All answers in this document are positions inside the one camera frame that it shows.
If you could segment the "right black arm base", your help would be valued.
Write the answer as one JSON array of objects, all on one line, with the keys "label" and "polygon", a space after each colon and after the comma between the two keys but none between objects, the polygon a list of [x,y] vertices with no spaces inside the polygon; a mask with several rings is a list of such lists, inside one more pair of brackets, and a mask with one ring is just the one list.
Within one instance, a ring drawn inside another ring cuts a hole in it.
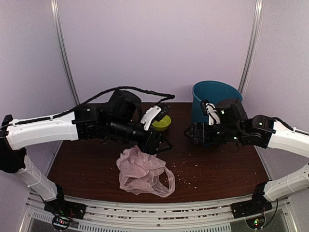
[{"label": "right black arm base", "polygon": [[264,197],[265,185],[266,182],[258,184],[250,200],[231,204],[231,211],[234,219],[242,217],[247,218],[259,214],[257,217],[246,220],[249,228],[254,230],[261,230],[267,225],[265,212],[272,209],[272,203]]}]

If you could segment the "pink plastic trash bag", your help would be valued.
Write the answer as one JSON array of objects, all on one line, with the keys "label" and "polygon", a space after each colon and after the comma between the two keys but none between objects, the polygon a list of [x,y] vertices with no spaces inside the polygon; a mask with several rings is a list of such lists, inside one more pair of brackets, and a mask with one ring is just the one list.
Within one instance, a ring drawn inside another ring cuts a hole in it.
[{"label": "pink plastic trash bag", "polygon": [[166,198],[176,189],[174,173],[167,168],[166,162],[156,155],[141,152],[137,146],[125,149],[116,165],[120,172],[119,188],[126,192]]}]

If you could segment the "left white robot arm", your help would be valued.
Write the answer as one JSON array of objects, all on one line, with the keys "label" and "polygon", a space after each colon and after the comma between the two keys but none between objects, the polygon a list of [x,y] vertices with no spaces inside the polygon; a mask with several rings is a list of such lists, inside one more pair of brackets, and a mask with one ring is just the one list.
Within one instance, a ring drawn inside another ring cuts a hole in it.
[{"label": "left white robot arm", "polygon": [[135,144],[142,152],[155,155],[173,147],[151,127],[166,112],[159,106],[151,107],[138,122],[132,121],[133,113],[117,115],[97,104],[28,120],[6,115],[0,128],[0,169],[19,176],[58,214],[64,215],[70,207],[62,187],[41,173],[27,155],[26,147],[54,141],[110,139]]}]

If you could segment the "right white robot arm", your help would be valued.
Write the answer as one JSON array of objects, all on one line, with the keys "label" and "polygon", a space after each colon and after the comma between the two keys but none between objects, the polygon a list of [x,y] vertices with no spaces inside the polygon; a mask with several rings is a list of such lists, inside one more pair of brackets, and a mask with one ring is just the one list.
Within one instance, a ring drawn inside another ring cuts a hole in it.
[{"label": "right white robot arm", "polygon": [[[285,150],[304,157],[309,156],[309,134],[290,127],[279,118],[257,115],[231,124],[204,122],[191,124],[184,130],[184,136],[194,144],[239,143],[242,146],[254,145],[262,148]],[[309,166],[277,180],[256,186],[253,199],[248,201],[248,210],[258,213],[266,205],[281,197],[295,193],[309,186]]]}]

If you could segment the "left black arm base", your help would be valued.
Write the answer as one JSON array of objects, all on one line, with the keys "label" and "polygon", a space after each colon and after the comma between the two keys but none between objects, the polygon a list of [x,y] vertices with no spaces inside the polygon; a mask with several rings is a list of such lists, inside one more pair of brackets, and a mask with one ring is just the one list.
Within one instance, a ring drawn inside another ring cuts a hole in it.
[{"label": "left black arm base", "polygon": [[86,211],[86,205],[82,203],[75,203],[70,201],[63,201],[59,204],[55,201],[44,201],[44,210],[52,213],[52,226],[58,230],[63,231],[69,228],[74,222],[74,219],[83,219]]}]

